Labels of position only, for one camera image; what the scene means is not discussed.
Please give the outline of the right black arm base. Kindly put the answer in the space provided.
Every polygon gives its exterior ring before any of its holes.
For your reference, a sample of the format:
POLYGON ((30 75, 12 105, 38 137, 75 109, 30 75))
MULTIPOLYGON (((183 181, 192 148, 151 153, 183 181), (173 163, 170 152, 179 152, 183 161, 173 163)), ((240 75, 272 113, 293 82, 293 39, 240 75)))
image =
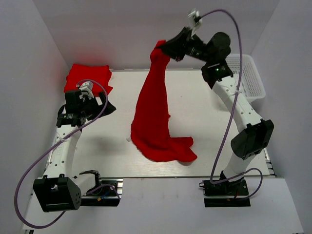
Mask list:
POLYGON ((249 191, 245 179, 235 182, 212 184, 209 180, 199 183, 203 189, 205 208, 250 207, 249 191))

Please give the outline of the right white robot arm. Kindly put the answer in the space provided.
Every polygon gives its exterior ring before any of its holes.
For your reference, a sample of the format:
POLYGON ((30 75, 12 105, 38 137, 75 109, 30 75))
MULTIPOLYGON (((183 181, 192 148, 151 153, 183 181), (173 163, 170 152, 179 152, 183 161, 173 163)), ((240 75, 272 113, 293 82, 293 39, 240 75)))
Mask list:
POLYGON ((184 27, 176 37, 159 46, 176 61, 188 55, 205 62, 201 68, 203 79, 230 112, 229 123, 236 124, 238 134, 231 140, 233 154, 219 180, 221 191, 228 195, 237 190, 237 181, 243 178, 252 159, 267 147, 274 129, 273 122, 264 120, 240 93, 241 80, 234 78, 226 62, 230 44, 230 37, 223 32, 215 33, 205 43, 184 27))

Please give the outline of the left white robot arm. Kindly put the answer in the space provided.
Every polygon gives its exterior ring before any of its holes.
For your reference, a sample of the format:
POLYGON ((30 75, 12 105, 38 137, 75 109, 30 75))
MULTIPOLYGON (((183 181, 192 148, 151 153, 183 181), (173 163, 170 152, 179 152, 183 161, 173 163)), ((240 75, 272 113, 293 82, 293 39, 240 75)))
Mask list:
POLYGON ((77 210, 82 196, 90 192, 97 195, 103 189, 99 172, 88 170, 72 173, 74 154, 82 127, 97 117, 116 110, 105 92, 99 93, 99 104, 91 91, 82 89, 65 93, 65 104, 58 111, 56 144, 50 162, 42 176, 35 179, 33 189, 44 212, 77 210))

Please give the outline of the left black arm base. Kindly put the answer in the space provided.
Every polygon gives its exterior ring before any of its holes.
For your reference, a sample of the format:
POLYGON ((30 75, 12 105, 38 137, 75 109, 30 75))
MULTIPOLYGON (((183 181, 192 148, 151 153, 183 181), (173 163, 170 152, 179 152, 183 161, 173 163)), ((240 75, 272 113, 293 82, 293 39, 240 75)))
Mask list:
POLYGON ((99 184, 103 187, 82 197, 84 207, 117 207, 122 196, 123 179, 102 178, 99 184))

